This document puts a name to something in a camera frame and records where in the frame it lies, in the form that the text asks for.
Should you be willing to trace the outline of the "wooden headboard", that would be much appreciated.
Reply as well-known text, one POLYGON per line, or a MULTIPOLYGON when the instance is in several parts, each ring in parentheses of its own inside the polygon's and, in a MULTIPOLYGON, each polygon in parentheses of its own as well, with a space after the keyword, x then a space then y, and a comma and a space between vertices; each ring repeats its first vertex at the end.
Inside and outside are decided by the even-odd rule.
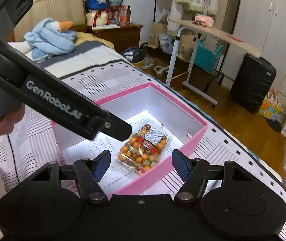
POLYGON ((34 0, 31 9, 8 36, 8 42, 23 41, 23 35, 47 17, 57 21, 72 21, 72 30, 87 31, 84 0, 34 0))

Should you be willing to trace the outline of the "white wardrobe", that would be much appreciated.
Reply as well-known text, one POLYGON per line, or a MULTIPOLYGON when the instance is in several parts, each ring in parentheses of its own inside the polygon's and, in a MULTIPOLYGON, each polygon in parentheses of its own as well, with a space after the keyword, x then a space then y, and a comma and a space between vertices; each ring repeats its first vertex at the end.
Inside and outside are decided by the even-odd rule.
POLYGON ((272 88, 286 103, 286 0, 240 0, 233 35, 273 65, 272 88))

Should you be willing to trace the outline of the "black suitcase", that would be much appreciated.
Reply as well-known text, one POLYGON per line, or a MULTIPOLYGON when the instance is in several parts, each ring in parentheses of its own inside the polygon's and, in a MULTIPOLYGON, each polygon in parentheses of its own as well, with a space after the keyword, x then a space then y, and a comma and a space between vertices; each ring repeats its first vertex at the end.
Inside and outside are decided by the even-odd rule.
POLYGON ((257 113, 276 74, 269 61, 245 54, 230 91, 231 99, 250 113, 257 113))

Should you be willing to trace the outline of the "striped fleece blanket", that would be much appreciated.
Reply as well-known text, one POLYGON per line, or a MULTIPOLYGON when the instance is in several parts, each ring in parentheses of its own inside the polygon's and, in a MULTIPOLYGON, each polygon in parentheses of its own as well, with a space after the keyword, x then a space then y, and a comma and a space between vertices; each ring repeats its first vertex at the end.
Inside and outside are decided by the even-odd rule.
POLYGON ((96 38, 89 33, 78 32, 78 40, 74 51, 54 56, 45 56, 34 61, 56 76, 64 78, 88 68, 105 66, 117 61, 129 64, 129 61, 112 48, 112 43, 96 38))

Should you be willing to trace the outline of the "cream box red ribbon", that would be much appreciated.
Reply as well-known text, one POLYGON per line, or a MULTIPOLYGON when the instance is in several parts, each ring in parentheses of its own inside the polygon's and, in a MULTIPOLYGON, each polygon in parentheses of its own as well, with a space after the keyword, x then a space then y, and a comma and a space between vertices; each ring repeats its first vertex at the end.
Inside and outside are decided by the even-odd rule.
POLYGON ((102 10, 90 10, 86 13, 87 26, 101 26, 108 22, 108 14, 102 10))

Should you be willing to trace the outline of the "pink box on table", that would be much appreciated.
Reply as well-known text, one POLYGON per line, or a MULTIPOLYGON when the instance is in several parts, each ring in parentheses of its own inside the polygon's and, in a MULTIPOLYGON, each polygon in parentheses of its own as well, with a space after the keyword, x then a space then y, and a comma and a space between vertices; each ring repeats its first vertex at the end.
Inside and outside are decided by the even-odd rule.
POLYGON ((196 15, 194 19, 194 24, 203 26, 203 27, 208 27, 212 28, 214 26, 215 20, 211 16, 206 16, 206 15, 196 15))

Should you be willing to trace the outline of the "teal shopping bag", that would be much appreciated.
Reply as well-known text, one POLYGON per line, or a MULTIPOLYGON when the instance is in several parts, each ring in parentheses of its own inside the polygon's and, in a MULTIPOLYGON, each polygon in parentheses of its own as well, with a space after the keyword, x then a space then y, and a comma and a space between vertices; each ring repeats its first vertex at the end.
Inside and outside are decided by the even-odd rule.
POLYGON ((207 50, 204 47, 204 41, 200 39, 194 64, 206 73, 211 74, 223 52, 223 49, 224 46, 221 45, 214 52, 207 50))

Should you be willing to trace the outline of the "wooden nightstand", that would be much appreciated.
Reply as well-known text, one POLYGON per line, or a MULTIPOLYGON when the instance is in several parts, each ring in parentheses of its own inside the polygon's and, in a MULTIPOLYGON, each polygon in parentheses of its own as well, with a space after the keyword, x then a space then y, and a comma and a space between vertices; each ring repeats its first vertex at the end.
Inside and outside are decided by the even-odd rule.
POLYGON ((110 41, 116 52, 121 53, 130 47, 140 47, 140 35, 143 25, 130 23, 120 28, 92 30, 87 27, 89 33, 98 38, 110 41))

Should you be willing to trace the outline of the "colourful gift bag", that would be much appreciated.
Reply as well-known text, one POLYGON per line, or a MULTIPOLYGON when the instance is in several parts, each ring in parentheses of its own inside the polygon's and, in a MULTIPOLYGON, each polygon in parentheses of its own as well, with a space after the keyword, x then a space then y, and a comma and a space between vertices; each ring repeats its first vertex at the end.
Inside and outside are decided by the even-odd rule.
POLYGON ((282 103, 277 97, 277 93, 270 88, 258 110, 258 114, 268 120, 276 121, 282 111, 282 103))

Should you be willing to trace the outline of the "pink storage box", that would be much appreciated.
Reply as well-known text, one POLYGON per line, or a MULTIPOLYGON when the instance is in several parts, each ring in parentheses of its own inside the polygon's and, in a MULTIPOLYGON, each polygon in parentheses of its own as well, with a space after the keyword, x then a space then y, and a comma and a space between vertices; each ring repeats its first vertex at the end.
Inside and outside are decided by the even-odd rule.
POLYGON ((104 109, 131 125, 124 141, 98 133, 86 140, 53 124, 55 136, 67 163, 81 158, 94 159, 102 151, 111 153, 110 167, 99 181, 108 197, 113 194, 138 195, 173 193, 179 180, 165 184, 164 177, 174 168, 172 151, 193 154, 208 123, 174 94, 153 83, 97 100, 104 109))

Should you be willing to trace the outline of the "brown paper bag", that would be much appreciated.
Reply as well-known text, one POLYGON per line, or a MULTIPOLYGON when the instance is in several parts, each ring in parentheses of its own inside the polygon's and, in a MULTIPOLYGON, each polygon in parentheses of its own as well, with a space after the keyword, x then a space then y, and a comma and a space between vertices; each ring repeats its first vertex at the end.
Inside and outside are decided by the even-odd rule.
POLYGON ((150 39, 148 42, 148 47, 152 49, 159 48, 159 35, 163 33, 167 33, 167 24, 153 22, 150 28, 150 39))

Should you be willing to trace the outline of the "grey sneakers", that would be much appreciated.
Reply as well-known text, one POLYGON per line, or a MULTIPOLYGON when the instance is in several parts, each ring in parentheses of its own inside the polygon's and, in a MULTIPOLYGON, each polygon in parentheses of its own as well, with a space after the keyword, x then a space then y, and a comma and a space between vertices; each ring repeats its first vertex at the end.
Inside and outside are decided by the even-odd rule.
POLYGON ((150 57, 144 57, 142 70, 148 71, 150 70, 154 77, 157 79, 162 79, 168 74, 169 66, 161 66, 161 65, 155 65, 154 59, 150 57))

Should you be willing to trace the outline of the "goose plush toy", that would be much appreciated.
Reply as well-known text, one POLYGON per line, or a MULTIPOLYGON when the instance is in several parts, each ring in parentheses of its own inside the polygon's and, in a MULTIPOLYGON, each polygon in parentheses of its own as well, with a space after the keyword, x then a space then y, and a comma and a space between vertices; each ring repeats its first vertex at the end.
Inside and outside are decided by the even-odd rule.
MULTIPOLYGON (((73 24, 72 21, 59 21, 59 22, 61 22, 60 26, 63 28, 63 31, 67 29, 70 30, 70 27, 72 27, 73 24)), ((31 52, 32 50, 32 47, 25 41, 25 39, 20 42, 8 42, 8 44, 23 54, 31 52)))

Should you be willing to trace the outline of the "mixed nut snack bag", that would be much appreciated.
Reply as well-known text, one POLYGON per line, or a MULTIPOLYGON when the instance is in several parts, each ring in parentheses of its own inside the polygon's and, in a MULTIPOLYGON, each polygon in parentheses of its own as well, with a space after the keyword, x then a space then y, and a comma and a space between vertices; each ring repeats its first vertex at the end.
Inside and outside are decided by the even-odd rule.
POLYGON ((164 126, 145 123, 122 145, 118 159, 130 170, 142 175, 167 156, 172 139, 172 133, 164 126))

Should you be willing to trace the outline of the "blue blanket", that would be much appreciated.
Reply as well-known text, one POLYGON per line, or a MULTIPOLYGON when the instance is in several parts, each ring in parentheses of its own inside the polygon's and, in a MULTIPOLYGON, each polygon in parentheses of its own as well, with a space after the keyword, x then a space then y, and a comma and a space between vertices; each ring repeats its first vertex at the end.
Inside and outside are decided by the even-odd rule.
POLYGON ((47 17, 40 21, 32 31, 25 33, 25 41, 32 47, 33 61, 51 56, 70 53, 76 48, 78 34, 69 29, 63 31, 61 22, 47 17))

